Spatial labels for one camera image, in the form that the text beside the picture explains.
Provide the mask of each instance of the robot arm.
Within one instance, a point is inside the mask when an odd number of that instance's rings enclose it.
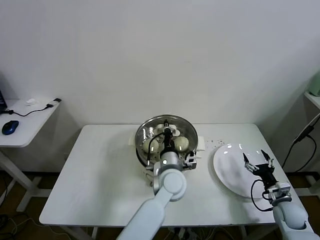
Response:
[[[152,166],[153,169],[153,191],[155,197],[145,201],[128,225],[118,236],[118,240],[150,240],[153,239],[165,220],[165,207],[168,202],[180,200],[187,189],[187,180],[181,172],[184,167],[194,168],[196,162],[194,157],[186,157],[187,163],[180,161],[172,141],[172,132],[168,123],[163,131],[164,149],[160,154],[161,161]]]
[[[153,199],[141,205],[117,238],[118,240],[153,239],[165,220],[165,207],[168,202],[177,201],[183,197],[187,181],[179,170],[167,169],[160,175],[160,178],[160,190]]]
[[[320,240],[314,233],[308,221],[308,213],[292,202],[288,183],[279,183],[275,179],[273,172],[273,159],[261,150],[268,163],[252,165],[245,154],[244,167],[253,175],[259,176],[263,182],[265,192],[268,194],[268,201],[273,206],[275,222],[279,225],[283,239],[285,240]]]

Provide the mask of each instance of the white wall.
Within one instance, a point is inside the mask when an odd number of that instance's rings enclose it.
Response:
[[[320,69],[319,8],[318,0],[2,0],[6,96],[64,101],[30,146],[7,154],[23,170],[59,171],[83,125],[163,113],[257,123],[272,139]]]

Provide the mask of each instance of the white table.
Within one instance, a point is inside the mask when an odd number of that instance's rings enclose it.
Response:
[[[272,212],[260,212],[250,199],[229,191],[212,170],[218,146],[241,143],[267,152],[275,159],[276,179],[289,183],[257,126],[195,124],[194,127],[204,137],[205,151],[199,152],[202,158],[196,169],[183,172],[187,180],[185,195],[167,205],[163,226],[274,224]],[[128,144],[137,128],[138,125],[83,127],[42,210],[40,222],[73,226],[64,229],[78,239],[92,238],[74,226],[126,226],[139,206],[154,196],[135,147]],[[291,194],[293,202],[303,207],[293,188]],[[263,199],[257,204],[261,208],[270,207]]]
[[[8,109],[14,110],[15,112],[22,115],[27,114],[33,110],[43,109],[49,102],[50,100],[42,101],[42,103],[38,103],[32,106],[26,106],[25,101],[23,100],[6,100]],[[31,113],[30,115],[25,117],[16,114],[0,114],[1,128],[5,123],[11,120],[19,121],[19,125],[14,133],[10,135],[3,135],[2,133],[0,133],[0,148],[23,148],[27,146],[34,139],[34,137],[37,135],[37,133],[40,131],[40,129],[46,123],[52,113],[57,109],[58,105],[59,104],[44,111]],[[0,152],[0,167],[13,177],[13,180],[8,185],[7,194],[8,192],[10,192],[16,181],[27,190],[16,209],[17,212],[23,212],[32,197],[47,198],[49,196],[51,189],[39,189],[37,187],[38,183],[41,180],[41,177],[35,177],[34,180],[31,181],[2,152]],[[0,197],[0,203],[4,200],[4,198],[5,193],[3,193]]]
[[[308,98],[318,109],[320,109],[320,96],[314,96],[309,92],[304,95]],[[320,180],[316,181],[312,175],[305,176],[310,183],[310,187],[296,188],[295,191],[298,196],[317,196],[320,199]]]

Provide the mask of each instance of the metal pot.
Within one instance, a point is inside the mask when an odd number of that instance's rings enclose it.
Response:
[[[185,151],[179,152],[179,158],[181,160],[185,159],[186,155],[190,152],[195,152],[198,146],[198,135],[194,126],[182,117],[175,115],[159,115],[152,117],[145,121],[136,131],[135,134],[135,148],[136,155],[141,162],[141,164],[147,166],[148,153],[144,151],[143,145],[148,139],[152,139],[161,131],[161,127],[164,123],[170,125],[173,131],[172,140],[174,141],[177,137],[185,137],[188,139],[188,147]],[[155,162],[160,161],[160,153],[164,149],[163,146],[163,136],[157,137],[154,141],[158,142],[158,149],[156,152],[151,154],[150,164],[153,165]]]

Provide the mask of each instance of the blue mouse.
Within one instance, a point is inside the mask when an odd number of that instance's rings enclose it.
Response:
[[[12,120],[12,121],[8,121],[7,123],[5,123],[2,127],[2,133],[4,135],[10,135],[13,134],[16,130],[16,128],[19,125],[19,121],[17,120]]]

